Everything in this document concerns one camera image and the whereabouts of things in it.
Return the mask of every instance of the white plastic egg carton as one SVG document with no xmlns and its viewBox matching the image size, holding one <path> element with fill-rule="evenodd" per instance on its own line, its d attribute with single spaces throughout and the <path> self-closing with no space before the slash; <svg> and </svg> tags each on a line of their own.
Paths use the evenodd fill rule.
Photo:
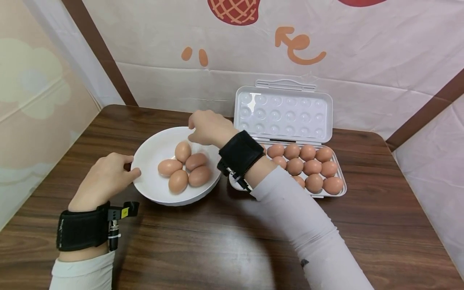
<svg viewBox="0 0 464 290">
<path fill-rule="evenodd" d="M 254 87 L 241 87 L 235 96 L 234 127 L 246 130 L 266 148 L 272 144 L 300 147 L 311 144 L 316 149 L 322 148 L 332 137 L 333 102 L 330 95 L 315 90 L 314 85 L 292 80 L 258 80 Z M 346 182 L 335 152 L 332 161 L 338 165 L 335 176 L 343 180 L 342 191 L 337 195 L 323 189 L 317 194 L 307 191 L 311 196 L 340 197 L 346 193 Z M 245 190 L 232 176 L 229 181 L 235 189 Z"/>
</svg>

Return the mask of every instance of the egg carton lid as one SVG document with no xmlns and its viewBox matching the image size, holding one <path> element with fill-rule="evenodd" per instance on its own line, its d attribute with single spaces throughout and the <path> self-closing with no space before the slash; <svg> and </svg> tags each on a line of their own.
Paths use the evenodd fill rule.
<svg viewBox="0 0 464 290">
<path fill-rule="evenodd" d="M 332 137 L 333 101 L 313 84 L 258 80 L 235 96 L 234 127 L 255 140 L 322 144 Z"/>
</svg>

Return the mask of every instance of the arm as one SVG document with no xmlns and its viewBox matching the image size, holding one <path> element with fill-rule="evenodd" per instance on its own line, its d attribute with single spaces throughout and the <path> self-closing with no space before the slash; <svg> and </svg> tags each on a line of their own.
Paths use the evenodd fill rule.
<svg viewBox="0 0 464 290">
<path fill-rule="evenodd" d="M 238 133 L 232 123 L 212 111 L 197 111 L 189 120 L 196 128 L 190 141 L 222 148 Z M 267 157 L 245 175 L 252 195 L 273 216 L 292 243 L 313 290 L 373 289 L 322 208 Z"/>
<path fill-rule="evenodd" d="M 130 172 L 124 164 L 133 156 L 117 153 L 100 158 L 82 181 L 68 206 L 70 212 L 88 212 L 105 204 L 141 175 L 140 169 Z M 111 289 L 115 253 L 108 253 L 108 243 L 79 251 L 60 252 L 52 270 L 51 290 Z"/>
</svg>

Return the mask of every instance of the brown egg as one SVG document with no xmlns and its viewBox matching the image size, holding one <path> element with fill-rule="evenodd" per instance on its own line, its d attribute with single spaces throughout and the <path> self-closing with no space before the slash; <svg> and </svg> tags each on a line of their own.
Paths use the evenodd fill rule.
<svg viewBox="0 0 464 290">
<path fill-rule="evenodd" d="M 169 177 L 177 170 L 182 169 L 182 163 L 174 159 L 163 160 L 158 164 L 158 173 L 163 177 Z"/>
<path fill-rule="evenodd" d="M 322 170 L 322 164 L 317 160 L 309 160 L 308 162 L 304 163 L 303 172 L 307 176 L 311 174 L 319 174 Z"/>
<path fill-rule="evenodd" d="M 319 193 L 319 191 L 322 189 L 323 183 L 324 182 L 322 181 L 322 177 L 319 174 L 312 174 L 308 176 L 304 182 L 306 189 L 310 193 Z"/>
<path fill-rule="evenodd" d="M 284 154 L 285 147 L 282 144 L 274 144 L 267 148 L 267 155 L 270 158 L 282 156 Z"/>
<path fill-rule="evenodd" d="M 185 161 L 185 168 L 192 171 L 197 167 L 205 165 L 207 162 L 208 158 L 203 153 L 192 154 L 187 161 Z"/>
<path fill-rule="evenodd" d="M 185 163 L 187 159 L 192 155 L 192 148 L 190 148 L 190 144 L 187 141 L 182 141 L 177 144 L 175 151 L 174 151 L 175 158 L 182 163 Z"/>
<path fill-rule="evenodd" d="M 312 145 L 304 145 L 300 150 L 300 158 L 304 161 L 313 160 L 316 156 L 316 148 Z"/>
<path fill-rule="evenodd" d="M 337 170 L 338 170 L 337 163 L 333 161 L 327 161 L 322 164 L 321 174 L 324 177 L 332 177 L 332 176 L 335 176 L 335 173 L 337 173 Z"/>
<path fill-rule="evenodd" d="M 324 180 L 323 188 L 328 194 L 337 195 L 343 189 L 343 181 L 338 177 L 329 177 Z"/>
<path fill-rule="evenodd" d="M 300 158 L 293 158 L 287 162 L 287 171 L 293 175 L 299 175 L 303 171 L 303 161 Z"/>
<path fill-rule="evenodd" d="M 274 162 L 275 164 L 279 165 L 279 166 L 282 167 L 283 169 L 286 169 L 286 168 L 287 168 L 287 161 L 286 161 L 285 158 L 283 158 L 282 156 L 274 157 L 274 158 L 272 159 L 272 162 Z"/>
<path fill-rule="evenodd" d="M 333 154 L 334 153 L 332 152 L 332 149 L 330 149 L 329 147 L 322 147 L 321 149 L 317 150 L 316 159 L 324 163 L 330 161 L 330 159 L 332 159 Z"/>
<path fill-rule="evenodd" d="M 300 147 L 296 144 L 290 144 L 285 148 L 284 156 L 288 160 L 298 158 L 300 156 Z"/>
<path fill-rule="evenodd" d="M 195 168 L 188 177 L 188 183 L 193 187 L 204 185 L 211 178 L 211 170 L 207 166 Z"/>
<path fill-rule="evenodd" d="M 172 193 L 178 194 L 185 190 L 188 183 L 188 174 L 185 170 L 177 170 L 169 178 L 169 190 Z"/>
<path fill-rule="evenodd" d="M 298 182 L 298 184 L 299 184 L 301 187 L 304 188 L 304 180 L 303 180 L 303 178 L 301 178 L 301 177 L 299 177 L 299 176 L 292 176 L 292 177 L 293 177 L 293 179 L 294 179 L 296 182 Z"/>
</svg>

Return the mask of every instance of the black wrist strap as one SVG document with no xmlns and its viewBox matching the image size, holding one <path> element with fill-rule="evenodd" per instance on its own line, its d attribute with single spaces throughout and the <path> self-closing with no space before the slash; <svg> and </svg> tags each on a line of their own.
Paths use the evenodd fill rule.
<svg viewBox="0 0 464 290">
<path fill-rule="evenodd" d="M 128 201 L 123 207 L 110 206 L 110 202 L 91 212 L 60 215 L 57 231 L 57 248 L 60 251 L 78 251 L 98 247 L 110 239 L 109 249 L 118 246 L 118 220 L 138 214 L 139 203 Z"/>
<path fill-rule="evenodd" d="M 98 247 L 108 240 L 108 210 L 110 202 L 92 212 L 60 215 L 57 248 L 60 251 L 77 251 Z"/>
<path fill-rule="evenodd" d="M 264 149 L 246 131 L 236 134 L 221 150 L 218 169 L 225 175 L 233 174 L 243 188 L 251 191 L 244 180 L 245 174 L 261 157 Z"/>
</svg>

